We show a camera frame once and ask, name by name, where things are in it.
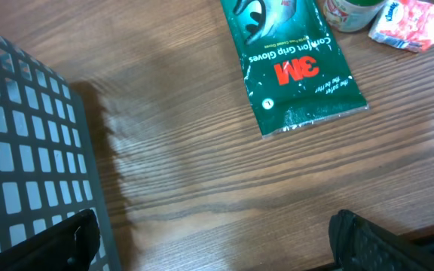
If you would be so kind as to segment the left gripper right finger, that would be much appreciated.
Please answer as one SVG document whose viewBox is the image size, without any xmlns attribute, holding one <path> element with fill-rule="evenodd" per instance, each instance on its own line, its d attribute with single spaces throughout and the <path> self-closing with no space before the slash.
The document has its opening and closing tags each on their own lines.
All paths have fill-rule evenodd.
<svg viewBox="0 0 434 271">
<path fill-rule="evenodd" d="M 346 209 L 331 217 L 329 242 L 343 270 L 434 270 L 434 254 Z"/>
</svg>

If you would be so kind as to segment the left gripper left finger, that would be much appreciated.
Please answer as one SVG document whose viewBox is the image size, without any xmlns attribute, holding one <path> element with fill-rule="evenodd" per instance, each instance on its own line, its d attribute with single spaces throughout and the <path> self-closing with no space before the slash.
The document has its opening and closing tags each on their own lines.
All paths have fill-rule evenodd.
<svg viewBox="0 0 434 271">
<path fill-rule="evenodd" d="M 95 212 L 85 209 L 0 253 L 0 271 L 88 271 L 99 247 Z"/>
</svg>

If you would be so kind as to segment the green 3M gloves packet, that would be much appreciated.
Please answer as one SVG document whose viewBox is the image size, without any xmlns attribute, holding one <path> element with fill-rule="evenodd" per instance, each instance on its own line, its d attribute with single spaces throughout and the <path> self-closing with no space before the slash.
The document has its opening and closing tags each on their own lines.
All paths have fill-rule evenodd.
<svg viewBox="0 0 434 271">
<path fill-rule="evenodd" d="M 315 0 L 222 0 L 262 136 L 368 109 Z"/>
</svg>

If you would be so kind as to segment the orange Kleenex tissue pack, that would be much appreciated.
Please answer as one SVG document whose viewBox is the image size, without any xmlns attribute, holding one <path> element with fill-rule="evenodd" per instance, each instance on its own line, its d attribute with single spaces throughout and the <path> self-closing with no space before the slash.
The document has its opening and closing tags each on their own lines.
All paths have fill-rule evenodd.
<svg viewBox="0 0 434 271">
<path fill-rule="evenodd" d="M 434 45 L 434 4 L 417 0 L 387 1 L 368 36 L 397 49 L 424 52 Z"/>
</svg>

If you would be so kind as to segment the green lid glass jar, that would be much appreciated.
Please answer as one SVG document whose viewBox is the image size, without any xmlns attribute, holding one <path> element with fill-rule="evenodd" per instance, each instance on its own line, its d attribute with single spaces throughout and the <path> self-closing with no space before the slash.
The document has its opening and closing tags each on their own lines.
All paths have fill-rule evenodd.
<svg viewBox="0 0 434 271">
<path fill-rule="evenodd" d="M 367 26 L 385 5 L 385 0 L 325 0 L 327 23 L 340 32 L 356 32 Z"/>
</svg>

